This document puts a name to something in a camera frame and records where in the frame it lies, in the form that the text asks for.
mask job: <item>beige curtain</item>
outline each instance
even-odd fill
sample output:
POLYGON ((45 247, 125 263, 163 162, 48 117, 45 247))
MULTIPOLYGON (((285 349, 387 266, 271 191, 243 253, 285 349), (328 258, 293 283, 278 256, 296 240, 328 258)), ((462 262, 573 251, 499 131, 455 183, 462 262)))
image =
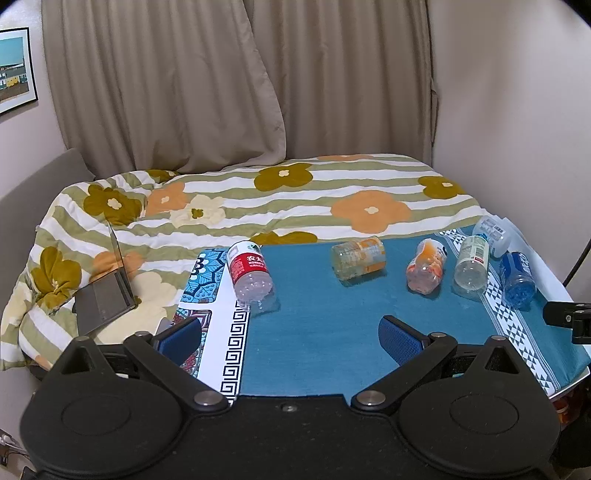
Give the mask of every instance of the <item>beige curtain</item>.
POLYGON ((287 157, 392 152, 431 164, 424 0, 245 0, 287 157))
POLYGON ((285 157, 241 0, 44 0, 42 9, 64 141, 98 176, 285 157))

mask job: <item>red bottle label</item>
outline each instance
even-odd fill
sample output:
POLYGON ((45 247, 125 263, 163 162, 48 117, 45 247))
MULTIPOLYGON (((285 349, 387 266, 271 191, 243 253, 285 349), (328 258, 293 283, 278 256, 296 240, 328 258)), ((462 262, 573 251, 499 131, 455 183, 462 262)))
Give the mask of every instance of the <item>red bottle label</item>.
POLYGON ((268 272, 259 246, 250 241, 238 242, 228 251, 228 266, 232 283, 250 272, 268 272))

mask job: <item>laptop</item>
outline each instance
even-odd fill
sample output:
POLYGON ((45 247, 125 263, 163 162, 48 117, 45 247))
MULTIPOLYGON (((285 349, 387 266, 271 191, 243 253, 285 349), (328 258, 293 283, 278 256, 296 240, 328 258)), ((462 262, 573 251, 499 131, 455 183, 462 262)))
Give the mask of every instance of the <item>laptop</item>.
POLYGON ((89 283, 74 295, 78 335, 87 335, 137 306, 119 243, 113 227, 109 222, 107 225, 118 268, 89 283))

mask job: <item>floral blanket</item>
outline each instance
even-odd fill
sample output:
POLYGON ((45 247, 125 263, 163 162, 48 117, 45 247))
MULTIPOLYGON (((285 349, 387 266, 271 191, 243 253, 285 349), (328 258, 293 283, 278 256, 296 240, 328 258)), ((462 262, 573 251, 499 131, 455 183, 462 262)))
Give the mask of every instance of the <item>floral blanket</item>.
POLYGON ((482 214, 453 181, 386 154, 190 175, 135 171, 78 183, 57 196, 37 228, 2 315, 0 368, 32 359, 49 369, 77 336, 74 293, 117 267, 105 218, 139 305, 95 331, 97 343, 155 332, 162 318, 172 318, 204 248, 245 239, 264 245, 413 236, 470 225, 482 214))

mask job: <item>blue patterned mat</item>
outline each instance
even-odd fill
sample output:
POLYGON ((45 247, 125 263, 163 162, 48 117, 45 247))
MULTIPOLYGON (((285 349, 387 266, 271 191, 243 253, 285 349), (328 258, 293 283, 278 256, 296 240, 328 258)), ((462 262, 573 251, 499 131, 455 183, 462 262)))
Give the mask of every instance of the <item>blue patterned mat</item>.
POLYGON ((384 274, 352 287, 342 286, 330 268, 332 244, 264 247, 281 309, 250 321, 241 394, 342 393, 349 400, 397 366, 378 342, 378 323, 385 314, 425 334, 449 333, 460 343, 506 335, 548 395, 571 383, 589 364, 589 356, 570 343, 569 330, 546 326, 540 293, 528 311, 504 305, 497 261, 489 266, 483 302, 452 293, 457 253, 471 230, 387 239, 384 274), (448 252, 441 286, 429 297, 409 291, 405 279, 423 238, 436 238, 448 252))

